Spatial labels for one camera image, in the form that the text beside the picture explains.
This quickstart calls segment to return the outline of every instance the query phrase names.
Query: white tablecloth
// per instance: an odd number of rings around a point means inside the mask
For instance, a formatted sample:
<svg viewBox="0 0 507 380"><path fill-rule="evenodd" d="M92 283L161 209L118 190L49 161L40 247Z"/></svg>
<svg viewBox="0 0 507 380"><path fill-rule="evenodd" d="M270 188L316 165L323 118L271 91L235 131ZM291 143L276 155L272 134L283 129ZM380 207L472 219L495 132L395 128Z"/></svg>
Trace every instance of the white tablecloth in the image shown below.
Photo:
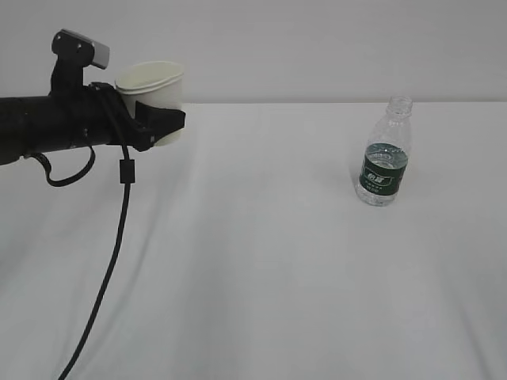
<svg viewBox="0 0 507 380"><path fill-rule="evenodd" d="M507 104L416 104L397 201L353 179L385 104L191 104L133 155L124 245L73 379L507 379ZM0 167L0 378L54 379L114 244L117 147L50 188ZM54 176L85 150L51 155Z"/></svg>

